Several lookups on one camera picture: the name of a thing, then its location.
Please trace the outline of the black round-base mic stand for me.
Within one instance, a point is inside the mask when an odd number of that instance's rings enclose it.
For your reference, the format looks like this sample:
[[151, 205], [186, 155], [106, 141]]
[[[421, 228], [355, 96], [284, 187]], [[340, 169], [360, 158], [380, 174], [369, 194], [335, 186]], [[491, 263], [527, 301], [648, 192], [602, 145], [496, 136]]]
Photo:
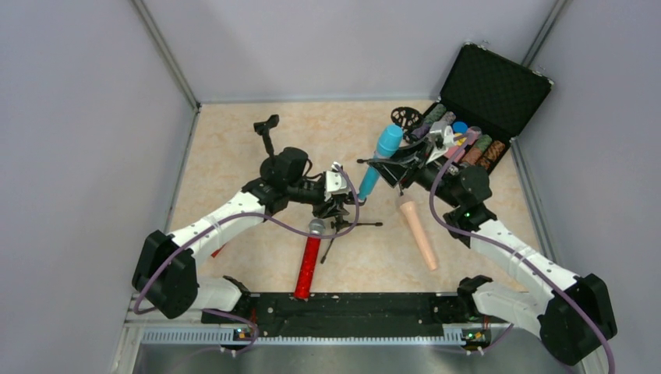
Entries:
[[260, 166], [260, 177], [270, 183], [291, 184], [295, 180], [295, 172], [292, 165], [295, 161], [295, 155], [292, 149], [285, 148], [278, 155], [275, 154], [274, 145], [270, 137], [270, 130], [277, 127], [279, 115], [271, 115], [266, 121], [255, 122], [254, 131], [259, 135], [267, 152], [268, 158]]

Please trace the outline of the blue microphone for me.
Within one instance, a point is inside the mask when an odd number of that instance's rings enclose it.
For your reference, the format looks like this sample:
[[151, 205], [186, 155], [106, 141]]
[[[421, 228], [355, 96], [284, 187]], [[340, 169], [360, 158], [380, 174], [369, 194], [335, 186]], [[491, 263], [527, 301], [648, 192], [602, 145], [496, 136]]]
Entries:
[[[371, 160], [380, 161], [389, 159], [399, 149], [403, 135], [404, 133], [401, 127], [395, 124], [388, 125], [377, 140], [376, 149]], [[367, 199], [379, 178], [379, 172], [373, 166], [369, 166], [359, 186], [359, 201], [362, 202]]]

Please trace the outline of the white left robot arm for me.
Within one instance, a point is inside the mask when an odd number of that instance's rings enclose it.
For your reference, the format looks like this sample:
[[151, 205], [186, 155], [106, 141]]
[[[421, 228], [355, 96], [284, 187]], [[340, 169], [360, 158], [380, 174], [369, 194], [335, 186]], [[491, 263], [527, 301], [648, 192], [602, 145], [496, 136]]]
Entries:
[[286, 147], [264, 160], [259, 177], [216, 210], [170, 233], [149, 233], [131, 281], [138, 293], [133, 312], [158, 311], [168, 319], [181, 316], [194, 305], [203, 286], [198, 279], [201, 264], [265, 221], [287, 228], [275, 214], [289, 203], [310, 205], [315, 218], [345, 215], [344, 205], [356, 201], [356, 190], [342, 165], [334, 162], [315, 180], [305, 174], [308, 165], [308, 153]]

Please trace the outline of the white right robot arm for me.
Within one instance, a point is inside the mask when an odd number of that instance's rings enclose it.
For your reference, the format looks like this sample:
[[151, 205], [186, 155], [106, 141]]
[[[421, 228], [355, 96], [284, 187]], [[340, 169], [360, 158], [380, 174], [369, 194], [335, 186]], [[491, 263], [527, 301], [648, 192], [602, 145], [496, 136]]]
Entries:
[[486, 207], [492, 191], [484, 168], [462, 166], [451, 174], [449, 164], [420, 167], [413, 161], [386, 159], [367, 163], [393, 185], [415, 182], [424, 187], [434, 219], [526, 289], [513, 291], [488, 277], [464, 280], [458, 292], [471, 307], [539, 338], [565, 365], [576, 365], [602, 348], [607, 371], [616, 371], [608, 341], [617, 335], [617, 324], [605, 281], [563, 268], [507, 229]]

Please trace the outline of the beige microphone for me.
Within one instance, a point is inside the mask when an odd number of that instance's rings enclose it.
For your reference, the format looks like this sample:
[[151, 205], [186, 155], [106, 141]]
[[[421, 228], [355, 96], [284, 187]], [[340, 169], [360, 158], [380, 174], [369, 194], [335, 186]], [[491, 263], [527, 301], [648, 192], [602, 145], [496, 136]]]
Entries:
[[398, 198], [398, 207], [403, 217], [409, 226], [409, 229], [415, 239], [415, 243], [420, 251], [423, 261], [425, 262], [429, 271], [434, 271], [438, 268], [438, 259], [430, 244], [429, 238], [426, 234], [424, 225], [419, 216], [419, 211], [415, 201], [409, 199], [407, 196], [400, 196]]

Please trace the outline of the small black tripod mic stand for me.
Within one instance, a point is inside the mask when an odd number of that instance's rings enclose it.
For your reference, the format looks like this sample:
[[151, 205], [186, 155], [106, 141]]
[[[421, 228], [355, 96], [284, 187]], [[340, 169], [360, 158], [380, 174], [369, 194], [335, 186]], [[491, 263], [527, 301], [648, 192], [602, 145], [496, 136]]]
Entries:
[[[343, 231], [344, 229], [349, 228], [349, 227], [352, 225], [352, 223], [349, 222], [349, 221], [347, 221], [347, 220], [345, 220], [344, 217], [343, 217], [342, 215], [338, 215], [338, 216], [336, 216], [336, 217], [334, 218], [333, 221], [331, 221], [330, 225], [331, 225], [331, 227], [334, 229], [335, 233], [336, 233], [336, 234], [339, 234], [339, 233], [340, 233], [341, 231]], [[358, 221], [358, 222], [356, 223], [356, 226], [357, 226], [357, 227], [359, 227], [359, 226], [374, 226], [374, 227], [382, 227], [383, 225], [384, 225], [384, 223], [381, 222], [381, 221], [376, 221], [376, 222], [361, 222], [361, 221]], [[323, 253], [322, 257], [321, 257], [321, 260], [320, 260], [320, 263], [321, 263], [321, 264], [324, 264], [324, 263], [326, 262], [327, 257], [328, 257], [328, 254], [329, 254], [329, 252], [331, 251], [331, 248], [333, 247], [334, 241], [335, 241], [334, 238], [332, 238], [332, 239], [329, 241], [328, 246], [327, 246], [327, 249], [326, 249], [326, 251]]]

